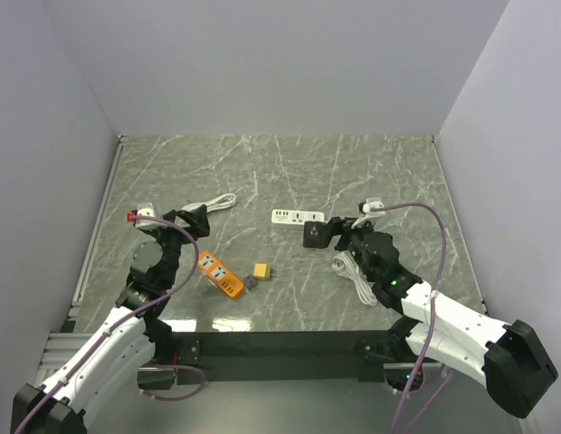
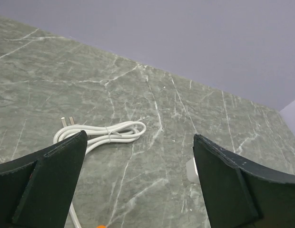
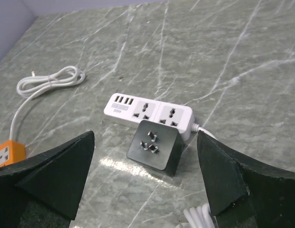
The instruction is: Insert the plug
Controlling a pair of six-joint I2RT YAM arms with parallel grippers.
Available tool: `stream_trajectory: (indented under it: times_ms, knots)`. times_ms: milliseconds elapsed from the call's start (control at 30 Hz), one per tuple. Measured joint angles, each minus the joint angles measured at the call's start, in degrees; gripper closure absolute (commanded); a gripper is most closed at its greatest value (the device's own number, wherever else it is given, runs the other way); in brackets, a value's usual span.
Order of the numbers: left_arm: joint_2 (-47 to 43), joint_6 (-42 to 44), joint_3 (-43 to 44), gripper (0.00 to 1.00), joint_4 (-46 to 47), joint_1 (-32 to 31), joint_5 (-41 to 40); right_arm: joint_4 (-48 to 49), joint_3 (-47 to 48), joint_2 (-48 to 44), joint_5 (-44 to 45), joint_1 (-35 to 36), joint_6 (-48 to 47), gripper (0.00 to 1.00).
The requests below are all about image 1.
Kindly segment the black cube power adapter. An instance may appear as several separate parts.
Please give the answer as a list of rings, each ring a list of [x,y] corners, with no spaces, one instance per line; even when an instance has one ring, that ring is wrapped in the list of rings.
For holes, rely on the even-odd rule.
[[[306,221],[303,227],[302,246],[306,249],[326,249],[332,235],[325,222]]]

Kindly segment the orange power strip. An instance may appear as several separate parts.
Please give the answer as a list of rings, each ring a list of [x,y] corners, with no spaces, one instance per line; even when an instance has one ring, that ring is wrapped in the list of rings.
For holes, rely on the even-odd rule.
[[[200,253],[197,266],[228,298],[237,299],[243,293],[244,284],[210,251]]]

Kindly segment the grey plug adapter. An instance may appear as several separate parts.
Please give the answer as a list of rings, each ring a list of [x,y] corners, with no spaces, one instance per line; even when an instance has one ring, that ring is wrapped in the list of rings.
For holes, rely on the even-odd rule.
[[[247,291],[251,291],[258,286],[258,280],[254,275],[249,274],[243,278],[243,284]]]

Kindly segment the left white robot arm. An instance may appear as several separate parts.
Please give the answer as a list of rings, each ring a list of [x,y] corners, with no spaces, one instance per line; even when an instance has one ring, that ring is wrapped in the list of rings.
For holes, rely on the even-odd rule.
[[[181,249],[210,233],[204,204],[158,215],[152,205],[128,214],[150,236],[133,253],[126,286],[103,324],[58,371],[14,396],[11,432],[85,433],[113,395],[147,363],[175,352],[172,329],[159,316],[181,288],[176,284]]]

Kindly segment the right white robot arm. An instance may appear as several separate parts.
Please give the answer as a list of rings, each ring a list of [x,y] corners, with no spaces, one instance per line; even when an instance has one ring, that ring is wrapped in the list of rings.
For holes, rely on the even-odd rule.
[[[407,361],[420,356],[463,373],[485,387],[508,414],[525,419],[558,378],[534,328],[478,313],[434,290],[406,269],[390,234],[370,222],[332,218],[305,231],[325,249],[334,237],[337,251],[351,259],[376,301],[401,319],[391,328],[387,353]]]

